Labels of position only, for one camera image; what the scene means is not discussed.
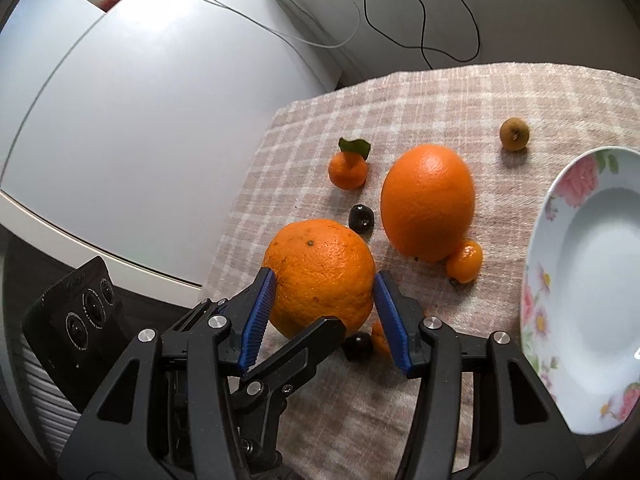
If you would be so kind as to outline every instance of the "white wall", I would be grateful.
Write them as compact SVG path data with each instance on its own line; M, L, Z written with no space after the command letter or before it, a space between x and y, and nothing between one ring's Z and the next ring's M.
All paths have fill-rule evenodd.
M339 40L356 17L348 0L296 0ZM425 45L459 58L475 50L473 23L459 0L423 0ZM466 0L478 20L482 50L474 62L583 64L640 76L640 30L620 0ZM422 9L417 0L367 0L371 21L405 44L418 45ZM347 45L366 77L426 68L419 50L406 50L379 36L366 23ZM458 63L428 53L435 68Z

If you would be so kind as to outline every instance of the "plate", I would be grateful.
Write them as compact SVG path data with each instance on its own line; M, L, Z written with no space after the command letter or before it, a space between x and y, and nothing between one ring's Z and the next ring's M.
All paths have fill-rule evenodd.
M583 153L553 183L527 251L522 350L574 433L640 397L640 153Z

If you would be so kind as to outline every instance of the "tablecloth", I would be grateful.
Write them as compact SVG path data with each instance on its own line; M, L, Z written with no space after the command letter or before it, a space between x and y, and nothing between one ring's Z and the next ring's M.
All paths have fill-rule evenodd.
M520 153L505 152L498 136L511 116L531 129ZM487 336L500 329L518 336L527 243L550 184L585 150L638 148L639 133L640 81L578 66L505 63L395 73L293 102L276 113L260 142L201 295L229 298L247 286L285 224L309 218L346 224L351 206L363 203L376 215L368 240L376 267L391 270L402 293L460 332ZM341 136L372 145L362 189L342 191L327 177ZM443 265L401 256L380 223L387 171L401 153L425 142L456 150L476 184L469 235L484 249L484 266L475 284L461 290L449 284ZM374 309L364 327L375 319ZM269 325L260 359L284 342ZM310 480L391 479L417 390L418 381L405 380L383 358L353 364L334 352L289 398L278 450ZM454 468L468 462L471 405L465 377ZM607 437L580 443L589 453Z

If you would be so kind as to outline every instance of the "brown fruit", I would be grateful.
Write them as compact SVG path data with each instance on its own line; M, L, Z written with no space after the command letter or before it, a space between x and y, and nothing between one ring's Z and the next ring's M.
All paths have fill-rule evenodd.
M518 117L507 119L500 126L500 140L508 152L517 152L529 142L529 127Z
M349 336L373 307L376 266L366 243L333 220L284 226L264 253L278 280L270 321L292 338L321 316L336 316Z
M444 146L423 144L393 164L380 193L380 218L404 256L435 263L464 241L475 207L464 161Z

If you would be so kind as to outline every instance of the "black cable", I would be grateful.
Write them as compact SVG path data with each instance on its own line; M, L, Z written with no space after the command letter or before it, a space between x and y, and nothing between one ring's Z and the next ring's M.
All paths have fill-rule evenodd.
M371 27L377 33L379 33L382 36L384 36L385 38L387 38L389 41L395 43L397 46L401 46L402 48L419 48L420 51L422 52L422 56L424 57L424 60L427 62L427 65L429 66L429 68L431 68L431 65L430 65L429 61L426 59L425 55L424 55L424 51L425 50L431 50L432 52L439 52L441 54L444 54L447 57L450 57L452 60L457 61L458 63L466 63L466 62L469 62L469 61L473 61L476 57L478 57L478 54L480 53L480 29L478 28L478 22L476 22L476 17L474 16L473 12L471 11L471 9L469 8L469 6L466 4L466 2L464 0L460 0L460 1L465 6L465 9L467 10L469 15L471 16L471 19L474 22L474 27L476 28L476 38L477 38L477 42L478 42L478 46L476 47L475 54L473 54L473 56L468 58L468 59L458 59L457 57L452 56L449 52L446 52L446 51L441 50L439 48L435 48L435 47L431 47L431 46L424 46L424 29L425 29L425 26L426 26L426 8L424 7L424 3L423 3L422 0L418 0L418 1L420 2L420 5L422 6L422 17L423 17L423 20L422 20L422 38L420 40L420 46L410 46L410 45L402 44L399 41L394 40L388 34L385 34L382 30L377 28L375 25L373 25L373 23L371 23L371 21L369 20L369 15L367 13L367 0L364 0L364 18L367 21L367 23L369 24L369 27Z

